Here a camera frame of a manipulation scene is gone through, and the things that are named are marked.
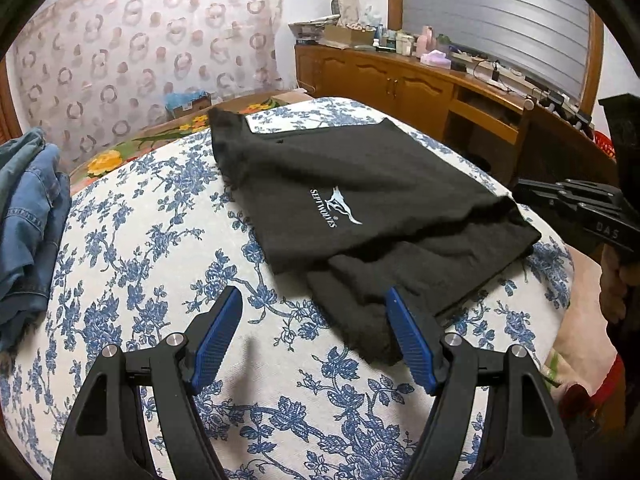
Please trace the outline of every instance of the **human hand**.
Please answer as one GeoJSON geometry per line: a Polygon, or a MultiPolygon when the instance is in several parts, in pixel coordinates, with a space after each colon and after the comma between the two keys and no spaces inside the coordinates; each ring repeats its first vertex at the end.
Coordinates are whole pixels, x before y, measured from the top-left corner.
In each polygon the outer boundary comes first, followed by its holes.
{"type": "Polygon", "coordinates": [[[628,288],[640,285],[640,262],[620,266],[616,250],[605,245],[600,266],[600,311],[607,321],[617,323],[626,316],[628,288]]]}

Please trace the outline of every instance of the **blue textured pad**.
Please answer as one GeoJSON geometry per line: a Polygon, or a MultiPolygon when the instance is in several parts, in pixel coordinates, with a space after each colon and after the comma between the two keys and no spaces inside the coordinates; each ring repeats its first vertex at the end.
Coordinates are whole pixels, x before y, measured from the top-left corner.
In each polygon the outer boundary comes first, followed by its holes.
{"type": "Polygon", "coordinates": [[[196,354],[191,386],[199,394],[209,386],[220,370],[222,359],[242,317],[242,295],[236,289],[226,300],[196,354]]]}
{"type": "Polygon", "coordinates": [[[432,394],[438,382],[433,374],[431,351],[420,334],[420,329],[394,288],[386,294],[385,303],[386,316],[402,350],[404,362],[411,370],[414,381],[420,384],[428,394],[432,394]]]}

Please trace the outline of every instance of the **silver bolt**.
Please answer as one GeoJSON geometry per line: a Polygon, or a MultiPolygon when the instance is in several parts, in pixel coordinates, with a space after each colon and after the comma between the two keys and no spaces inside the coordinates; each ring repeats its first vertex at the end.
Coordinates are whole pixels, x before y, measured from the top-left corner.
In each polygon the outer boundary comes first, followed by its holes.
{"type": "Polygon", "coordinates": [[[462,338],[458,334],[450,332],[448,334],[445,334],[444,342],[449,346],[460,346],[462,345],[462,338]]]}
{"type": "Polygon", "coordinates": [[[107,345],[102,349],[102,355],[104,357],[113,357],[117,351],[118,347],[116,345],[107,345]]]}
{"type": "Polygon", "coordinates": [[[521,345],[513,345],[513,347],[511,347],[511,353],[513,355],[515,355],[516,357],[526,357],[527,356],[527,351],[524,348],[524,346],[521,345]]]}
{"type": "Polygon", "coordinates": [[[172,334],[169,334],[168,337],[166,338],[166,343],[169,346],[178,346],[183,341],[184,341],[184,336],[179,332],[174,332],[172,334]]]}

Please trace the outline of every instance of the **bed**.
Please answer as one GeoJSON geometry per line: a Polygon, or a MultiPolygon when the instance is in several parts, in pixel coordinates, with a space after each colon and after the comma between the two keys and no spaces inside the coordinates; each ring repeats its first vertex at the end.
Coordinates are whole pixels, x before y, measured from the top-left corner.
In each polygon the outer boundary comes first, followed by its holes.
{"type": "MultiPolygon", "coordinates": [[[[255,133],[366,124],[386,115],[323,98],[250,115],[255,133]]],[[[411,127],[425,149],[493,192],[487,174],[411,127]]],[[[480,348],[523,345],[545,361],[566,310],[573,263],[558,235],[541,232],[533,254],[469,299],[451,329],[480,348]]],[[[196,398],[229,478],[400,478],[433,399],[403,363],[378,367],[348,351],[293,276],[273,276],[249,219],[212,155],[208,130],[163,146],[75,195],[46,317],[14,355],[0,360],[6,430],[28,462],[50,477],[60,435],[82,380],[107,344],[155,345],[208,310],[225,285],[244,313],[217,380],[196,398]]],[[[487,392],[479,388],[457,476],[473,465],[487,392]]],[[[142,388],[158,473],[172,478],[151,388],[142,388]]]]}

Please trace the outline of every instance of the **denim jeans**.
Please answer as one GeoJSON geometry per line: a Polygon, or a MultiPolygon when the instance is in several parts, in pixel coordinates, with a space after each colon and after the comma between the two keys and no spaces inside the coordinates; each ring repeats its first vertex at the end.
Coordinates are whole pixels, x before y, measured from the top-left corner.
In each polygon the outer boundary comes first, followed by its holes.
{"type": "Polygon", "coordinates": [[[48,144],[27,166],[9,199],[0,227],[0,300],[33,263],[44,238],[49,211],[60,194],[55,173],[59,158],[58,147],[48,144]]]}
{"type": "Polygon", "coordinates": [[[39,313],[46,311],[49,304],[53,270],[66,216],[71,208],[69,177],[63,173],[58,173],[56,177],[60,194],[49,211],[44,239],[38,245],[32,261],[24,267],[23,275],[15,280],[9,293],[0,300],[0,352],[14,346],[24,327],[39,313]]]}
{"type": "Polygon", "coordinates": [[[42,130],[32,128],[23,136],[0,146],[0,214],[25,168],[44,149],[42,130]]]}

